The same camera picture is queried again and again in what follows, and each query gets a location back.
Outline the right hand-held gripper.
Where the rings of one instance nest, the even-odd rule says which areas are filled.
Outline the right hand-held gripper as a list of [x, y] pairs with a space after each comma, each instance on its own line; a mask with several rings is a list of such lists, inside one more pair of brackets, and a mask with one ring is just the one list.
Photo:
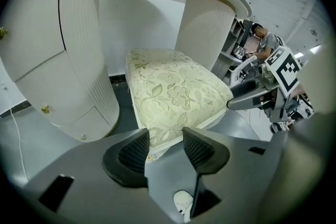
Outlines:
[[[262, 101], [262, 107], [271, 123], [289, 120], [286, 111], [290, 95], [299, 85], [297, 73], [301, 65], [291, 49], [279, 46], [262, 65], [259, 65], [260, 82], [270, 92], [270, 97]], [[243, 81], [231, 89], [233, 98], [227, 102], [230, 110], [246, 110], [261, 107], [264, 89], [259, 80]]]

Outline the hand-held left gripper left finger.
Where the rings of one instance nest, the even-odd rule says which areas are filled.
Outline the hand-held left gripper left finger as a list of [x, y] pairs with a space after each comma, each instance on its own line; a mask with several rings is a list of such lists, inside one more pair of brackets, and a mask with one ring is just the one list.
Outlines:
[[50, 223], [172, 223], [149, 195], [148, 152], [147, 129], [78, 145], [34, 176], [23, 195]]

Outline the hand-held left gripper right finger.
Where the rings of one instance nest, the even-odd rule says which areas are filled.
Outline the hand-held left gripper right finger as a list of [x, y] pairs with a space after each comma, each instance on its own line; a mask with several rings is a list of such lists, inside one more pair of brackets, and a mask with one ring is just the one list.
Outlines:
[[271, 144], [186, 127], [183, 148], [197, 174], [191, 223], [257, 223]]

